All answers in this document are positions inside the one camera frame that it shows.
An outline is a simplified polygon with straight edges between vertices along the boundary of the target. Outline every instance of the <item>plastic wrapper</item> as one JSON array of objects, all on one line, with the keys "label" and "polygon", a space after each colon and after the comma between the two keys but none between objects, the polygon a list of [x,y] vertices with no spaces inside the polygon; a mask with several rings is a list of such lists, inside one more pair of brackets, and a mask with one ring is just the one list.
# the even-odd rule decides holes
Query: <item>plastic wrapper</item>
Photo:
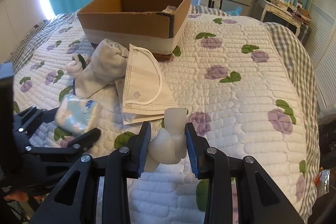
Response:
[{"label": "plastic wrapper", "polygon": [[97,126],[101,109],[97,101],[68,94],[56,112],[55,122],[59,127],[80,136]]},{"label": "plastic wrapper", "polygon": [[330,170],[323,170],[316,176],[315,185],[317,188],[317,197],[329,193]]},{"label": "plastic wrapper", "polygon": [[336,104],[321,110],[317,116],[318,125],[323,125],[336,120]]},{"label": "plastic wrapper", "polygon": [[228,16],[239,16],[242,10],[243,9],[240,6],[238,6],[237,9],[234,11],[225,11],[225,12],[227,13]]}]

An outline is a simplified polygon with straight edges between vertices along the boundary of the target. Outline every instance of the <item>face mask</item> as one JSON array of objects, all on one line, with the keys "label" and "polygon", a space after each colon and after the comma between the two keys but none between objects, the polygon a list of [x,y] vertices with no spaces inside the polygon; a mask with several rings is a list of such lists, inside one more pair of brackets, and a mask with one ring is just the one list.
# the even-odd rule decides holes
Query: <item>face mask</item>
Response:
[{"label": "face mask", "polygon": [[158,62],[152,53],[130,44],[124,90],[122,112],[146,115],[145,121],[158,119],[170,107],[177,107]]}]

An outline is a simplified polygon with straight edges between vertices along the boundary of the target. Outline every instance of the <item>metal bolt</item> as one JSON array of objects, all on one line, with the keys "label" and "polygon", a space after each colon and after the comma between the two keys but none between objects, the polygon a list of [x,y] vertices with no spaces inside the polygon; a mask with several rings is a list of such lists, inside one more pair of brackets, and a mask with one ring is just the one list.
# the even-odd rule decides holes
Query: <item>metal bolt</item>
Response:
[{"label": "metal bolt", "polygon": [[254,163],[254,157],[252,157],[252,156],[246,156],[245,157],[245,161],[247,163],[249,163],[249,164],[252,164],[252,163]]},{"label": "metal bolt", "polygon": [[91,157],[89,155],[84,155],[81,157],[81,161],[82,162],[88,162],[91,159]]},{"label": "metal bolt", "polygon": [[216,154],[216,153],[217,153],[217,149],[214,148],[214,147],[209,147],[209,148],[207,149],[207,152],[208,152],[209,154]]},{"label": "metal bolt", "polygon": [[127,146],[123,146],[123,147],[119,148],[120,153],[127,153],[128,151],[129,151],[129,148]]}]

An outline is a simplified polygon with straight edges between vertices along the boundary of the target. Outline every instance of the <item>brown cardboard box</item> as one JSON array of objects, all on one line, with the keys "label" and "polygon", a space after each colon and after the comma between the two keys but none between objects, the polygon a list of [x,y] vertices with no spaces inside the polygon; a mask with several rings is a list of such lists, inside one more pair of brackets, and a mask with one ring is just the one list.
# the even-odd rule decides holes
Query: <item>brown cardboard box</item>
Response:
[{"label": "brown cardboard box", "polygon": [[[129,44],[151,52],[170,54],[181,37],[191,0],[94,0],[78,12],[91,43],[104,38],[129,48]],[[174,14],[162,12],[175,6]]]}]

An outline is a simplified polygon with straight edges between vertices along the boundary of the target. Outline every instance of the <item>tissue packet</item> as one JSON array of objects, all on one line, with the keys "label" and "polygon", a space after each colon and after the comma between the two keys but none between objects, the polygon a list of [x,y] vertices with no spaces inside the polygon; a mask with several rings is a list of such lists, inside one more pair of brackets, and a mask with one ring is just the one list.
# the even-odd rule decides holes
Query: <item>tissue packet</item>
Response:
[{"label": "tissue packet", "polygon": [[101,109],[97,101],[68,94],[56,112],[55,122],[59,127],[80,136],[97,127]]}]

